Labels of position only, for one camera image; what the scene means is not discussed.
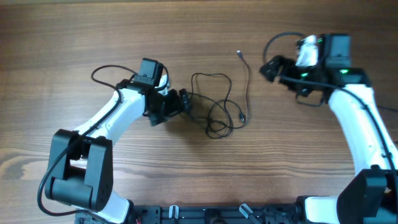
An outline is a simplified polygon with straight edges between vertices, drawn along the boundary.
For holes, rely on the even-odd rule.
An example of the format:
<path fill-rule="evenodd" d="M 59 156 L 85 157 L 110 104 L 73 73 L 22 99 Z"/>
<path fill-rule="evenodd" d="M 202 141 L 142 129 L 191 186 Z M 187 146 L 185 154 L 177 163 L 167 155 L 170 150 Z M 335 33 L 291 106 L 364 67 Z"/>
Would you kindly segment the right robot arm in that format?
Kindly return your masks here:
<path fill-rule="evenodd" d="M 397 148 L 379 114 L 372 83 L 351 64 L 347 34 L 298 34 L 297 57 L 265 59 L 259 71 L 296 96 L 319 91 L 345 135 L 354 179 L 337 196 L 300 196 L 299 223 L 396 223 Z"/>

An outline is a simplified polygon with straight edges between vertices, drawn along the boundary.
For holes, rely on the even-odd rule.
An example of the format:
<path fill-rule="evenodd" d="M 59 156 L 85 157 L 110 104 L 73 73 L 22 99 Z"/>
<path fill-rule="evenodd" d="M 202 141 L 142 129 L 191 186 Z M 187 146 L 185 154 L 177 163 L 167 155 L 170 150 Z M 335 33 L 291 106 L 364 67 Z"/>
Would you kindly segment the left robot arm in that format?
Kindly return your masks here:
<path fill-rule="evenodd" d="M 136 119 L 151 126 L 189 109 L 184 89 L 169 88 L 167 67 L 142 59 L 138 72 L 113 85 L 113 97 L 85 124 L 52 138 L 37 205 L 47 215 L 85 214 L 102 223 L 142 223 L 134 204 L 113 190 L 113 146 Z"/>

